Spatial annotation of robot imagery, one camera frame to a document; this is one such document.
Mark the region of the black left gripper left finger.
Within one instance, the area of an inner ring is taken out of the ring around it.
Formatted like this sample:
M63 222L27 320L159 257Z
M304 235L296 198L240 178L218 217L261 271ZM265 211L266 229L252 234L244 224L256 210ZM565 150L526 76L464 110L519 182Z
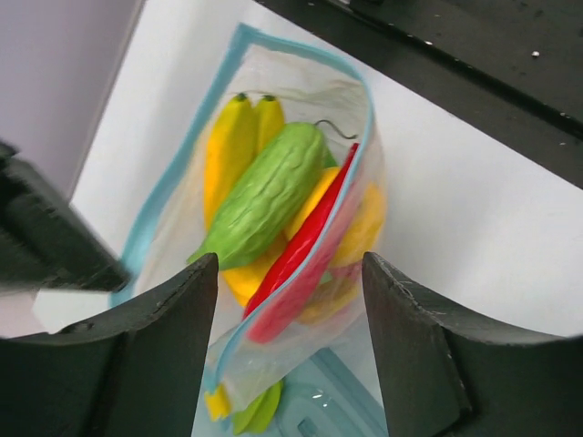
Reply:
M4 436L188 436L218 295L208 254L61 331L1 342Z

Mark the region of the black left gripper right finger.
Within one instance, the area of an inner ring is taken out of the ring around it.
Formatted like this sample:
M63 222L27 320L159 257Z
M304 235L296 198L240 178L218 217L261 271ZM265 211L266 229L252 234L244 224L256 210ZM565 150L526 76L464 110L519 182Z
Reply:
M494 320L363 258L392 436L579 436L582 339Z

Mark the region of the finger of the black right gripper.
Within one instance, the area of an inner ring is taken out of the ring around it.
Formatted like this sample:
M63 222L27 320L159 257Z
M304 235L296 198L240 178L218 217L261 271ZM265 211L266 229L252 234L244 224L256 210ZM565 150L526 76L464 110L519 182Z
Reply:
M117 292L128 271L17 150L1 144L1 290Z

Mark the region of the green star fruit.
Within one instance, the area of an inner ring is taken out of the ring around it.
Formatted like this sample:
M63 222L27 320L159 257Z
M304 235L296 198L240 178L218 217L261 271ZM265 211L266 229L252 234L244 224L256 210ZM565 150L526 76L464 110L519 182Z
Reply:
M284 382L280 380L259 395L244 411L235 412L231 417L232 433L261 434L273 419L283 391Z

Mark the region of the yellow orange fruit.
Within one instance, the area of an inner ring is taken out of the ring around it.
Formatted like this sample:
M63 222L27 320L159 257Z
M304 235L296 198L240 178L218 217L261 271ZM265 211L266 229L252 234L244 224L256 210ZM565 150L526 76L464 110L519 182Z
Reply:
M222 272L231 293L243 308L248 306L272 264L283 253L289 240L315 208L339 171L338 167L323 171L300 211L260 257L247 266ZM363 254L376 243L384 225L385 210L384 193L374 183L369 184L353 221L329 264L332 278L318 286L308 299L302 313L296 318L299 323L312 325L327 320L356 297L356 279L360 273Z

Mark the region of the red chili pepper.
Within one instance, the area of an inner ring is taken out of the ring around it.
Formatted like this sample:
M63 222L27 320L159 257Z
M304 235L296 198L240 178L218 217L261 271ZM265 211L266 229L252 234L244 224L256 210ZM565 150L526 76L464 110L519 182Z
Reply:
M278 337L318 287L358 208L361 190L350 188L325 238L321 238L358 149L359 145L353 144L340 172L248 302L245 315L261 308L247 329L248 340L265 344Z

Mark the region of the yellow banana bunch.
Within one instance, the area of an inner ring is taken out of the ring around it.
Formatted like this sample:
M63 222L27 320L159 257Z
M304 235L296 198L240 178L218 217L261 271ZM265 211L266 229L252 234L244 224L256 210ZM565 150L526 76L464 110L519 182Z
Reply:
M220 111L210 132L204 169L204 223L208 228L222 202L253 160L285 123L279 99L265 95L253 105L239 93Z

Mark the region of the green bitter gourd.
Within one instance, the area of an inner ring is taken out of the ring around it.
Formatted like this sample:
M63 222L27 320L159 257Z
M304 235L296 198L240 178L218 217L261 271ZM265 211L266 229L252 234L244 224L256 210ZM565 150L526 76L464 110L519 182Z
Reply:
M286 124L222 202L187 262L209 253L217 255L221 270L254 262L311 194L328 152L317 124Z

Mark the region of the clear zip top bag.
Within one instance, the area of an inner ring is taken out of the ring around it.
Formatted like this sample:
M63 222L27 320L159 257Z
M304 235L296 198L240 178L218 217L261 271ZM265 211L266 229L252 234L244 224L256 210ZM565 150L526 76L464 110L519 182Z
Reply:
M375 132L373 101L359 72L345 59L323 49L240 25L188 134L132 226L122 256L132 280L112 297L112 306L174 277L189 265L187 258L204 240L210 229L204 223L204 169L210 132L220 111L239 93L246 94L253 105L265 95L277 97L284 126L291 122L317 124L329 148L324 169L341 170L353 144L359 145L322 239L350 188L361 190L358 208L371 183L386 198L384 154ZM312 325L299 323L296 318L300 313L265 344L246 338L261 308L245 315L247 307L236 301L223 271L218 269L218 295L189 436L235 436L232 414L244 411L322 349L335 353L353 374L357 365L372 362L362 262L356 297L348 305ZM366 379L354 376L373 396Z

